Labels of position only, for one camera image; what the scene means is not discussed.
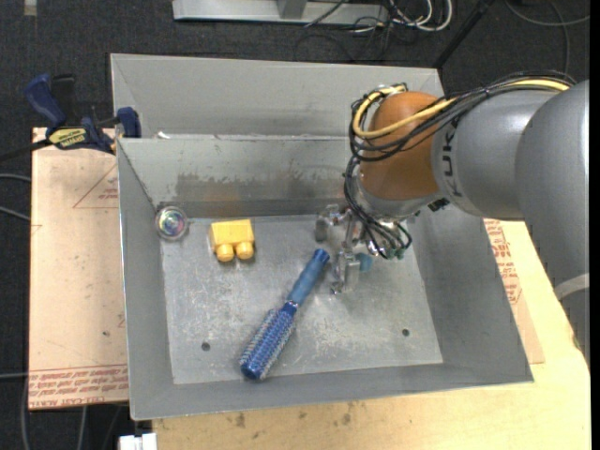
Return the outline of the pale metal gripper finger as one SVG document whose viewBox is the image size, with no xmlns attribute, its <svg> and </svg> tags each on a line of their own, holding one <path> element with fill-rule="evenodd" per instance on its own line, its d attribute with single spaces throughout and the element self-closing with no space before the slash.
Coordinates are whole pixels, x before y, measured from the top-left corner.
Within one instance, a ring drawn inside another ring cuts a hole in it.
<svg viewBox="0 0 600 450">
<path fill-rule="evenodd" d="M 345 287 L 345 255 L 339 252 L 332 263 L 333 282 L 331 284 L 332 294 L 340 294 Z"/>
<path fill-rule="evenodd" d="M 360 260 L 354 255 L 346 257 L 345 264 L 345 291 L 352 292 L 356 289 L 360 279 Z"/>
</svg>

